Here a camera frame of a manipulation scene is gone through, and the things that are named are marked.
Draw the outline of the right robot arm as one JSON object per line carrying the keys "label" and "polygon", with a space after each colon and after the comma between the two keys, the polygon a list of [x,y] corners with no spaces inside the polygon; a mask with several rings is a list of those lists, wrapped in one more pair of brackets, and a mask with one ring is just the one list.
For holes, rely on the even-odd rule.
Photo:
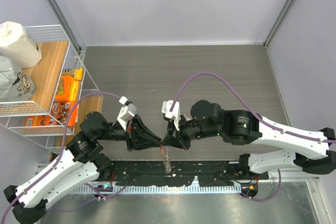
{"label": "right robot arm", "polygon": [[232,145],[268,145],[277,151],[264,154],[242,154],[238,174],[249,179],[274,169],[299,167],[308,174],[327,175],[335,171],[335,142],[331,128],[306,131],[276,123],[246,110],[224,110],[219,104],[206,100],[196,102],[191,119],[180,113],[179,102],[162,103],[163,118],[168,121],[162,144],[187,150],[191,141],[221,137]]}

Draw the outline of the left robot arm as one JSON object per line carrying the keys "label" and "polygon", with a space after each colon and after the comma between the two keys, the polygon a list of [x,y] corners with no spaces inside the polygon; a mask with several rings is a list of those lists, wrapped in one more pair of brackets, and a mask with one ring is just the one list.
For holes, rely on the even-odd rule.
{"label": "left robot arm", "polygon": [[100,140],[125,141],[130,150],[161,145],[161,139],[143,124],[139,115],[125,123],[110,123],[101,113],[91,112],[80,128],[40,173],[20,186],[4,189],[9,209],[19,223],[36,223],[54,203],[80,185],[112,178],[113,165],[102,153]]}

